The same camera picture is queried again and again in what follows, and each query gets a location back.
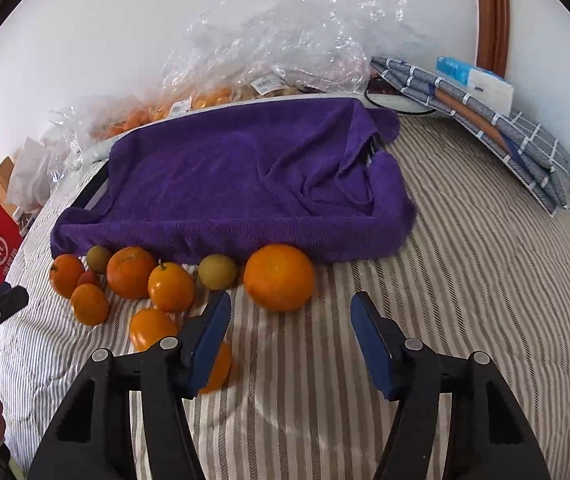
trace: blue gripper pad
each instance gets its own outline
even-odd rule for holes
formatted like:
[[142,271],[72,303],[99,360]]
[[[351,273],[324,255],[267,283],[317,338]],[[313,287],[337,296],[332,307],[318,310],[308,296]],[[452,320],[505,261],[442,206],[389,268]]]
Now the blue gripper pad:
[[350,316],[372,383],[387,400],[399,399],[405,386],[399,373],[405,336],[395,321],[381,317],[367,292],[351,298]]
[[203,334],[194,346],[191,353],[191,375],[185,385],[185,391],[191,398],[198,394],[199,390],[207,384],[211,367],[214,365],[220,344],[229,325],[232,313],[231,299],[229,294],[221,291],[210,295],[207,306],[199,318],[203,318],[205,324]]

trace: sticker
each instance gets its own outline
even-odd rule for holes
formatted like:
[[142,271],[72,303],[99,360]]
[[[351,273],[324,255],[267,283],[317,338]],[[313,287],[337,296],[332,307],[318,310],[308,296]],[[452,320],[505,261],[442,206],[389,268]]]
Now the sticker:
[[288,88],[283,79],[278,77],[276,74],[270,74],[268,76],[257,79],[252,82],[252,87],[260,95],[268,94],[269,92],[274,92],[274,90],[282,90]]
[[172,105],[172,109],[169,110],[167,114],[167,118],[170,117],[180,117],[181,115],[185,115],[187,112],[191,110],[191,97],[189,99],[185,99],[185,101],[178,101]]

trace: wooden frame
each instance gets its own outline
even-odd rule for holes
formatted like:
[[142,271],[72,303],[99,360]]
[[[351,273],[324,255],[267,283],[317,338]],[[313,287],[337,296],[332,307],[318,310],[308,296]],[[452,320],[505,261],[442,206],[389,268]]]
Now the wooden frame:
[[505,77],[510,44],[510,0],[478,0],[476,65]]

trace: green-yellow fruit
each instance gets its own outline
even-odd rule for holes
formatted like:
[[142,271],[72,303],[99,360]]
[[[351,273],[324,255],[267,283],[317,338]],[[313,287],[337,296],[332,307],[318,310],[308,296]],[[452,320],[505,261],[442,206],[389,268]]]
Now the green-yellow fruit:
[[105,274],[111,257],[112,254],[109,249],[105,249],[100,245],[94,246],[87,253],[87,267],[99,274]]
[[231,288],[237,275],[238,267],[225,254],[210,254],[199,265],[199,278],[209,290]]

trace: large orange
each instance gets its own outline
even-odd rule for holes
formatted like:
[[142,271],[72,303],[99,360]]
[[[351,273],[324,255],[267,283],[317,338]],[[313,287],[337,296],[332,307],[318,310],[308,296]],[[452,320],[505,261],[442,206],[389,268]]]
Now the large orange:
[[180,265],[169,262],[152,270],[147,290],[156,308],[164,312],[182,312],[194,301],[196,284]]
[[232,349],[228,343],[222,342],[220,344],[219,353],[216,355],[214,365],[211,367],[207,384],[199,390],[199,393],[202,395],[220,390],[229,377],[231,367]]
[[245,290],[260,306],[281,312],[303,306],[314,292],[314,267],[296,247],[272,244],[250,256]]
[[147,350],[163,337],[177,333],[178,325],[157,308],[139,310],[129,322],[129,339],[139,352]]
[[84,273],[81,260],[73,254],[61,254],[49,268],[49,283],[63,298],[71,298],[78,278]]
[[110,313],[110,304],[99,287],[92,283],[78,285],[70,298],[74,316],[82,324],[96,326],[104,323]]
[[147,282],[156,267],[154,257],[140,247],[127,247],[114,254],[107,264],[107,283],[125,300],[147,298]]

